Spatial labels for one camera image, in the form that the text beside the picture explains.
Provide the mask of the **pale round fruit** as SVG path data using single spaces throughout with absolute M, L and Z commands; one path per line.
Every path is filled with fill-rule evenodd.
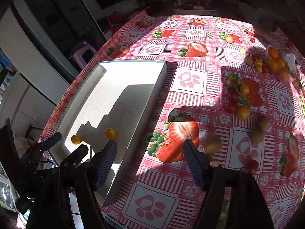
M 232 44 L 234 42 L 234 38 L 232 36 L 226 36 L 225 37 L 225 41 L 228 43 L 228 44 Z

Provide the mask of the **glass fruit bowl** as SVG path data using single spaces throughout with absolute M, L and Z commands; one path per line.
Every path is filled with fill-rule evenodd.
M 287 63 L 284 60 L 284 53 L 280 50 L 278 50 L 278 59 L 273 60 L 270 56 L 267 54 L 267 48 L 272 45 L 268 45 L 266 47 L 266 53 L 265 53 L 265 62 L 267 64 L 267 67 L 269 68 L 269 72 L 280 82 L 284 84 L 291 84 L 293 81 L 297 79 L 298 71 L 295 73 L 291 73 L 287 67 Z

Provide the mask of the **white shallow tray box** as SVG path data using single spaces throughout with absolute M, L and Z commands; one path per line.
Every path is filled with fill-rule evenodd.
M 50 149 L 60 164 L 76 149 L 79 135 L 87 146 L 85 159 L 103 150 L 105 130 L 116 132 L 117 154 L 102 187 L 96 192 L 100 206 L 114 203 L 134 151 L 165 81 L 166 62 L 160 60 L 101 61 L 91 71 L 67 106 L 57 131 L 62 140 Z

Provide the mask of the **small yellow fruit in tray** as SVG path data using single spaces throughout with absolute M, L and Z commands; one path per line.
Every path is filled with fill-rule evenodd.
M 71 142 L 74 145 L 78 145 L 83 142 L 83 139 L 79 135 L 75 134 L 71 137 Z

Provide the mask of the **pink strawberry pattern tablecloth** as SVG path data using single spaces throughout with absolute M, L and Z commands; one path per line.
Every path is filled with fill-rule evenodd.
M 228 44 L 226 36 L 234 42 Z M 165 146 L 173 123 L 170 117 L 190 115 L 197 122 L 196 138 L 204 144 L 215 134 L 222 148 L 214 159 L 237 169 L 246 160 L 259 163 L 254 175 L 270 210 L 275 228 L 288 225 L 304 195 L 304 96 L 300 89 L 257 72 L 255 63 L 266 47 L 251 24 L 227 18 L 171 15 L 153 18 L 141 12 L 101 47 L 67 89 L 49 118 L 40 139 L 57 129 L 72 98 L 100 61 L 162 60 L 168 74 L 145 133 Z M 243 96 L 239 89 L 248 84 Z M 239 106 L 251 114 L 239 120 L 225 110 L 229 92 L 240 93 Z M 269 119 L 265 138 L 253 144 L 250 135 L 259 116 Z M 204 198 L 191 179 L 185 161 L 165 163 L 160 144 L 142 142 L 112 205 L 104 212 L 126 228 L 191 228 Z

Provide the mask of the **red cherry tomato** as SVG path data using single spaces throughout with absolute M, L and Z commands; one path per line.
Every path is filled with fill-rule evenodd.
M 240 93 L 237 90 L 231 90 L 229 92 L 229 99 L 238 101 L 240 97 Z
M 239 106 L 239 103 L 237 100 L 231 100 L 228 104 L 225 106 L 225 110 L 227 113 L 234 114 Z

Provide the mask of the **brown kiwi fruit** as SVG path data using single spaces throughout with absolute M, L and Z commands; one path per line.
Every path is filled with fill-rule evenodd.
M 264 115 L 259 116 L 256 121 L 256 127 L 261 128 L 263 131 L 266 131 L 268 129 L 268 126 L 269 126 L 269 119 Z
M 256 128 L 250 135 L 250 140 L 253 144 L 259 145 L 265 138 L 265 133 L 261 128 Z
M 222 141 L 218 136 L 207 139 L 204 145 L 204 153 L 207 155 L 213 155 L 217 153 L 222 147 Z

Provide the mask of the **white crumpled tissue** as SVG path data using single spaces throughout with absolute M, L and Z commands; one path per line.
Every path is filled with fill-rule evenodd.
M 287 67 L 291 73 L 295 73 L 300 70 L 300 65 L 296 63 L 296 56 L 293 53 L 284 54 L 284 60 L 287 63 Z

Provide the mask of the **small orange tomato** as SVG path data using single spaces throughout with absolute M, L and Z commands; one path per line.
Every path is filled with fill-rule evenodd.
M 248 95 L 248 93 L 250 92 L 250 87 L 248 84 L 242 84 L 240 86 L 240 89 L 239 89 L 240 93 L 243 95 L 243 96 L 246 96 Z

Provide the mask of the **pink plastic stool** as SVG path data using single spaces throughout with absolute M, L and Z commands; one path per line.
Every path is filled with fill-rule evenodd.
M 96 55 L 96 49 L 89 43 L 79 42 L 71 52 L 70 59 L 74 61 L 81 69 L 84 69 L 91 59 Z

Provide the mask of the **yellow round fruit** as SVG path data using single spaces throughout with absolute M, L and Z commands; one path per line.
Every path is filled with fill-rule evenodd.
M 106 139 L 115 140 L 117 138 L 117 133 L 114 128 L 106 128 L 104 131 L 104 136 Z

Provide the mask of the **orange in bowl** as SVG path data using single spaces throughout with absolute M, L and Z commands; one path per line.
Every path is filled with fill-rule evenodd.
M 268 56 L 270 56 L 273 60 L 277 60 L 278 59 L 278 51 L 276 48 L 274 48 L 273 46 L 269 46 L 267 48 L 267 54 Z

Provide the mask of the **yellow cherry tomato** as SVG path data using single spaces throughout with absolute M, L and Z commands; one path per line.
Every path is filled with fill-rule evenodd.
M 248 106 L 239 106 L 235 114 L 239 120 L 246 120 L 251 114 L 251 109 Z

